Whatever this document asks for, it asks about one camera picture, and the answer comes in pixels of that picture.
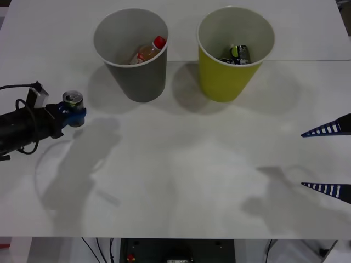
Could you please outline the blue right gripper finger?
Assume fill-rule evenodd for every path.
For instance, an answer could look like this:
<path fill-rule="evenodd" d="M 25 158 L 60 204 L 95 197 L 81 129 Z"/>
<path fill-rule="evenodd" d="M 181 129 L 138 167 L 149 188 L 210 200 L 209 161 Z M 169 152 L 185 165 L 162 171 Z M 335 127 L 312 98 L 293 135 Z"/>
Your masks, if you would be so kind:
<path fill-rule="evenodd" d="M 314 191 L 323 193 L 348 204 L 351 204 L 351 185 L 350 184 L 319 184 L 312 182 L 302 182 L 301 185 Z"/>
<path fill-rule="evenodd" d="M 301 137 L 317 137 L 317 136 L 339 136 L 350 135 L 351 132 L 351 114 L 344 115 L 338 119 L 325 123 L 321 126 L 313 128 L 303 134 Z"/>

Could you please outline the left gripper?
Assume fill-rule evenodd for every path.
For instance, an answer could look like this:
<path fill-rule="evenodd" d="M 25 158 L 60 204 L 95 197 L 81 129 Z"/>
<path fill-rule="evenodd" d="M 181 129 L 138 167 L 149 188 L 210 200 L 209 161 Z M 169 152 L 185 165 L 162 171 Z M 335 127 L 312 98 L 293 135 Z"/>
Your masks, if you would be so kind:
<path fill-rule="evenodd" d="M 77 128 L 84 125 L 87 114 L 86 108 L 69 110 L 68 105 L 63 101 L 58 104 L 47 104 L 45 110 L 47 113 L 45 139 L 62 137 L 62 129 L 66 126 Z"/>

